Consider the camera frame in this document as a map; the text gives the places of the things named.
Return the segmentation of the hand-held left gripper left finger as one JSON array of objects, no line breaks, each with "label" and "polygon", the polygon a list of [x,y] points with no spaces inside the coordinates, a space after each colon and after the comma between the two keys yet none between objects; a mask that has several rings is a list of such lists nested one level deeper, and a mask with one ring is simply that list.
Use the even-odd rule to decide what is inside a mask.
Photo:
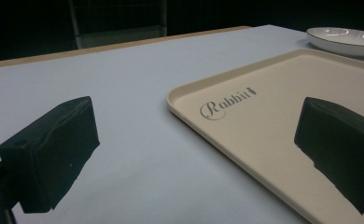
[{"label": "hand-held left gripper left finger", "polygon": [[99,145],[89,96],[57,105],[2,143],[0,157],[17,177],[22,210],[55,208]]}]

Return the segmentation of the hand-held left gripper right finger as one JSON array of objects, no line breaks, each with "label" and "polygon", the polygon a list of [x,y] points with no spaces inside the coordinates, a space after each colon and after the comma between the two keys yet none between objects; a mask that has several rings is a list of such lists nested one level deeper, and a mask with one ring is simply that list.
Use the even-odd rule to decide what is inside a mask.
[{"label": "hand-held left gripper right finger", "polygon": [[342,105],[307,97],[294,143],[364,214],[364,117]]}]

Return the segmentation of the beige plastic tray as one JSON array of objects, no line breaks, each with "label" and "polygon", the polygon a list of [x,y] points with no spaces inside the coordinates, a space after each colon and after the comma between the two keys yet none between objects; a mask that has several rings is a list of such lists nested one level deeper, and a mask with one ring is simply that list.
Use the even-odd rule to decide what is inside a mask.
[{"label": "beige plastic tray", "polygon": [[364,224],[295,145],[307,97],[364,116],[364,62],[299,49],[171,90],[169,109],[312,223]]}]

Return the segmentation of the white ribbed plate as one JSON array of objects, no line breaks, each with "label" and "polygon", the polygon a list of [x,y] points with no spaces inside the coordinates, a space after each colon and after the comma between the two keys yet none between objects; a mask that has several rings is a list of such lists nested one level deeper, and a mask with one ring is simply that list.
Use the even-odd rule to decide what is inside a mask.
[{"label": "white ribbed plate", "polygon": [[346,56],[364,57],[364,31],[316,27],[306,31],[308,41],[323,50]]}]

